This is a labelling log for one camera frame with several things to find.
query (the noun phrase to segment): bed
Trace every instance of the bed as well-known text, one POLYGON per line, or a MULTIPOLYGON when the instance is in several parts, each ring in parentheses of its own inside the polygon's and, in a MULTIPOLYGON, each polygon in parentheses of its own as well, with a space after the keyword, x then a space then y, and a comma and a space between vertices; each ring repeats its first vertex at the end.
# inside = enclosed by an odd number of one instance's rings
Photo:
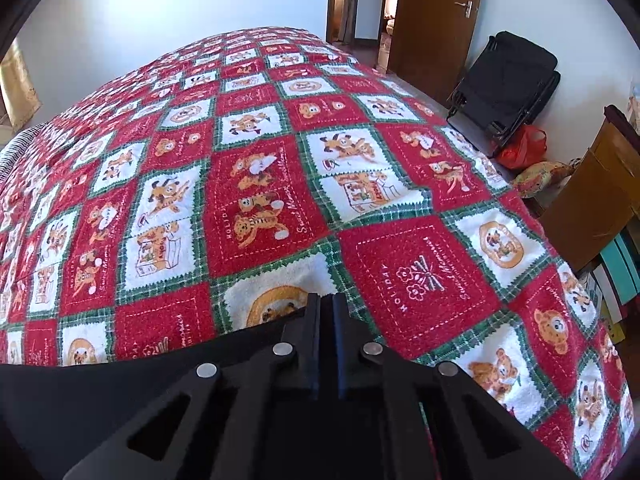
POLYGON ((310 292, 452 360, 578 475, 630 441, 620 358, 491 162, 306 30, 197 41, 54 118, 0 188, 0 362, 132 360, 310 292))

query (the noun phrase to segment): striped pillow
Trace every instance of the striped pillow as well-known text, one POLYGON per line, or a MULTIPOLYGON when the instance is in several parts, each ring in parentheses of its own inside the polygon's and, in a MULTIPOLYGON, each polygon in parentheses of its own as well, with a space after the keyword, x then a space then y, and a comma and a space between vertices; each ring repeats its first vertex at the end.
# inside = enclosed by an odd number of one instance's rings
POLYGON ((0 186, 4 184, 4 181, 11 173, 15 163, 26 151, 29 145, 33 142, 33 139, 39 134, 47 123, 40 123, 31 128, 18 133, 0 152, 0 186))

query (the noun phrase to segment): curtain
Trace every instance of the curtain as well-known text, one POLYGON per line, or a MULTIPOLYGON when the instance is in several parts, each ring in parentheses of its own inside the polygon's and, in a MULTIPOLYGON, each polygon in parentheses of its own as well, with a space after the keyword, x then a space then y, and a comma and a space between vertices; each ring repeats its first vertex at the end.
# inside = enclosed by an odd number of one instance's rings
POLYGON ((0 89, 11 126, 17 132, 42 105, 29 78, 17 39, 0 63, 0 89))

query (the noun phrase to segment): patchwork blanket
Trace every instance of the patchwork blanket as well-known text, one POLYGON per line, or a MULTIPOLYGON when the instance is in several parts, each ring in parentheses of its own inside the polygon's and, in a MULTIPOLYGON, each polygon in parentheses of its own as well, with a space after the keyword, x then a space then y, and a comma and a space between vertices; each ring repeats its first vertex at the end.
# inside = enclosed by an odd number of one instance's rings
POLYGON ((0 361, 135 359, 310 292, 452 360, 579 475, 632 432, 598 313, 491 162, 307 31, 197 41, 53 119, 0 188, 0 361))

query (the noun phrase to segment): silver screw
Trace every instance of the silver screw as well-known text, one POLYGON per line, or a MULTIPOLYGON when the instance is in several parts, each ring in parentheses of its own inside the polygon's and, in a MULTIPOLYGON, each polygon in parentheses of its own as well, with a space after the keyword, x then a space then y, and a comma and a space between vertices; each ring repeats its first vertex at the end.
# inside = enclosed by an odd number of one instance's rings
POLYGON ((293 352, 293 346, 289 343, 276 343, 273 345, 273 353, 280 356, 289 355, 293 352))
POLYGON ((196 368, 198 377, 202 377, 203 379, 213 377, 217 372, 218 367, 213 363, 203 363, 196 368))
POLYGON ((373 341, 364 343, 362 351, 367 355, 380 355, 382 354, 382 345, 373 341))
POLYGON ((451 361, 444 361, 438 365, 438 371, 447 377, 453 377, 458 373, 458 367, 451 361))

